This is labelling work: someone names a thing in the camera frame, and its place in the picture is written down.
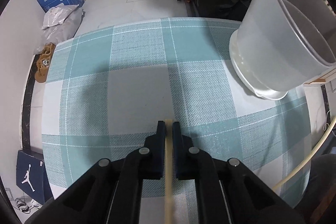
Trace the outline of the grey plastic parcel bag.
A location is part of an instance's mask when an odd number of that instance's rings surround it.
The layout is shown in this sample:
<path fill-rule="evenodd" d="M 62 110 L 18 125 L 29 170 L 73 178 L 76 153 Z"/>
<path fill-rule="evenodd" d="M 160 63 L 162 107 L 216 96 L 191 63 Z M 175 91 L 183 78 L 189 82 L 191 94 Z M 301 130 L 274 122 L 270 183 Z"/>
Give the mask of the grey plastic parcel bag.
<path fill-rule="evenodd" d="M 46 44 L 52 43 L 57 46 L 59 43 L 73 38 L 80 27 L 83 16 L 83 9 L 78 8 L 68 16 L 63 24 L 58 24 L 56 26 L 45 29 L 42 32 L 42 36 L 34 49 L 34 54 L 37 55 L 42 53 L 42 50 Z"/>

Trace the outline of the tan suede boot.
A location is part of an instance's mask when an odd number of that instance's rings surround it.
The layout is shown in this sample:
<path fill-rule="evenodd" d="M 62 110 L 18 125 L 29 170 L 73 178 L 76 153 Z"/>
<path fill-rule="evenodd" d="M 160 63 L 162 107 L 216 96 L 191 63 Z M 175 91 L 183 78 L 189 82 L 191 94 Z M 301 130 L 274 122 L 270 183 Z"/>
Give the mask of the tan suede boot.
<path fill-rule="evenodd" d="M 44 83 L 47 79 L 49 67 L 56 45 L 53 43 L 46 44 L 37 60 L 37 71 L 35 73 L 35 80 L 38 83 Z"/>

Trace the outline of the teal plaid tablecloth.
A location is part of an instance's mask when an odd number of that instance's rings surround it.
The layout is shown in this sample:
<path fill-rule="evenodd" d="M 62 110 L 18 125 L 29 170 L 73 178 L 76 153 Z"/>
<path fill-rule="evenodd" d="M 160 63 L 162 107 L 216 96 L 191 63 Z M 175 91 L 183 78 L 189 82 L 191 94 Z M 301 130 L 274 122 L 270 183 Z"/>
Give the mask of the teal plaid tablecloth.
<path fill-rule="evenodd" d="M 103 28 L 56 46 L 45 85 L 42 143 L 59 198 L 100 159 L 125 158 L 159 121 L 214 159 L 240 160 L 273 188 L 310 151 L 302 86 L 254 95 L 229 54 L 238 22 L 164 18 Z"/>

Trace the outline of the white utensil holder cup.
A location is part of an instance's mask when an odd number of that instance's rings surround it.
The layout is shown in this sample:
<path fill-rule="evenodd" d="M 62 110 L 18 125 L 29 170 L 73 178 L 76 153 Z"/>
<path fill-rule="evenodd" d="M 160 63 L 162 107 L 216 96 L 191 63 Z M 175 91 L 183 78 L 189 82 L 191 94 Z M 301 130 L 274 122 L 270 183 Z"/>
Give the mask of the white utensil holder cup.
<path fill-rule="evenodd" d="M 323 0 L 252 0 L 229 52 L 251 92 L 280 100 L 335 67 L 335 16 Z"/>

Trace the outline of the wooden chopstick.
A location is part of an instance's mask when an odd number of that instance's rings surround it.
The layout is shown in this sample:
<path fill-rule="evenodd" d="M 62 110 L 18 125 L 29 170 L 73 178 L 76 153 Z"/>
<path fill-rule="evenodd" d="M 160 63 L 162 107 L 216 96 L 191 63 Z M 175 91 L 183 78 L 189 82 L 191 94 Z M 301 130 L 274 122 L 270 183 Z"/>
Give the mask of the wooden chopstick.
<path fill-rule="evenodd" d="M 165 120 L 165 126 L 165 224 L 173 224 L 173 121 L 171 119 Z"/>

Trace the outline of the white plastic parcel bag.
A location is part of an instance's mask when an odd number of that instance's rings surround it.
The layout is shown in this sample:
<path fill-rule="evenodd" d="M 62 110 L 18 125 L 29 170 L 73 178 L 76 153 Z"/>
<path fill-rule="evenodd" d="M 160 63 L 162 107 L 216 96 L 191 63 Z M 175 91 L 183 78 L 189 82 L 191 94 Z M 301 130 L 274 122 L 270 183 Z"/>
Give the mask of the white plastic parcel bag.
<path fill-rule="evenodd" d="M 77 10 L 78 7 L 79 5 L 65 5 L 64 3 L 51 7 L 44 15 L 41 29 L 45 30 L 47 28 L 63 24 L 68 16 Z"/>

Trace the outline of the blue jordan shoe box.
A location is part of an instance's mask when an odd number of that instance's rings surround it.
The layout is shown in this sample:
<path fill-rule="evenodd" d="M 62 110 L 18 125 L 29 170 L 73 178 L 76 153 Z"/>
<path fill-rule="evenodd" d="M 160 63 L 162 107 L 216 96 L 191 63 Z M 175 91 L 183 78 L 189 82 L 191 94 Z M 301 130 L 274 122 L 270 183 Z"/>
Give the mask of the blue jordan shoe box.
<path fill-rule="evenodd" d="M 17 186 L 41 205 L 53 197 L 41 153 L 29 149 L 18 151 L 16 180 Z"/>

